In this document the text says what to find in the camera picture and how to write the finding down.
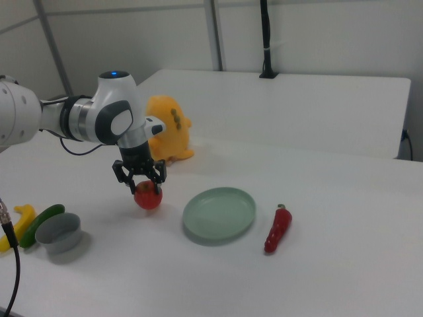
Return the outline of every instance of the black mount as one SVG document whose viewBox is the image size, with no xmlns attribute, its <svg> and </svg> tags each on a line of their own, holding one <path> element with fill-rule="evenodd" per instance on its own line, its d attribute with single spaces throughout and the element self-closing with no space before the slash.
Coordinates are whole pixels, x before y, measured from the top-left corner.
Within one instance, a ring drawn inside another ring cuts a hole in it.
<svg viewBox="0 0 423 317">
<path fill-rule="evenodd" d="M 264 63 L 263 72 L 259 77 L 273 79 L 278 73 L 272 70 L 272 62 L 270 60 L 270 19 L 267 11 L 267 0 L 260 0 L 260 10 L 262 12 Z"/>
</svg>

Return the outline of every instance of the plastic plate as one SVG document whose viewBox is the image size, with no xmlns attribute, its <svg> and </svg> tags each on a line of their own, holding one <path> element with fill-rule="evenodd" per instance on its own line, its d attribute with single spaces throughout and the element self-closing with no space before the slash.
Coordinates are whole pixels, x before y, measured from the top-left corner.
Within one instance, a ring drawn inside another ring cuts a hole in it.
<svg viewBox="0 0 423 317">
<path fill-rule="evenodd" d="M 230 187 L 206 190 L 192 198 L 182 220 L 194 236 L 222 241 L 245 232 L 256 215 L 254 199 L 243 190 Z"/>
</svg>

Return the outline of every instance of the small bowl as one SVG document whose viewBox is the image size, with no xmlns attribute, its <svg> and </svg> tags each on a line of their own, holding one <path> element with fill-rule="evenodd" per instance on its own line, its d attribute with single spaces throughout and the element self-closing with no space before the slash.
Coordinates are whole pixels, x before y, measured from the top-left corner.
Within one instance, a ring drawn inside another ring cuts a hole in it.
<svg viewBox="0 0 423 317">
<path fill-rule="evenodd" d="M 35 240 L 49 254 L 68 251 L 82 237 L 81 220 L 74 213 L 61 213 L 44 221 L 35 232 Z"/>
</svg>

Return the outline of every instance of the red tomato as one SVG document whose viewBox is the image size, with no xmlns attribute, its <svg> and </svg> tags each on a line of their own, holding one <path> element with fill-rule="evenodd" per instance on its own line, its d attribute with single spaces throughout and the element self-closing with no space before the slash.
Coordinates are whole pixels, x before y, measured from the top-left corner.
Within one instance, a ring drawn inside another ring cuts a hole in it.
<svg viewBox="0 0 423 317">
<path fill-rule="evenodd" d="M 162 197 L 161 188 L 159 188 L 159 194 L 156 194 L 154 183 L 151 180 L 145 180 L 135 188 L 134 199 L 142 209 L 151 210 L 156 208 L 160 205 Z"/>
</svg>

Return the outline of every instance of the toy cucumber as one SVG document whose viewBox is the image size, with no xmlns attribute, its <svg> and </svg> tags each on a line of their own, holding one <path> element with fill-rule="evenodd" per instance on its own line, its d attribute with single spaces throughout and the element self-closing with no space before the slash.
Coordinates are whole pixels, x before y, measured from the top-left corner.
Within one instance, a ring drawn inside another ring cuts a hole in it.
<svg viewBox="0 0 423 317">
<path fill-rule="evenodd" d="M 59 215 L 60 213 L 65 212 L 65 206 L 61 204 L 52 205 L 39 214 L 34 221 L 30 224 L 28 229 L 25 231 L 21 240 L 19 241 L 20 247 L 26 249 L 35 244 L 35 232 L 38 227 L 47 219 Z"/>
</svg>

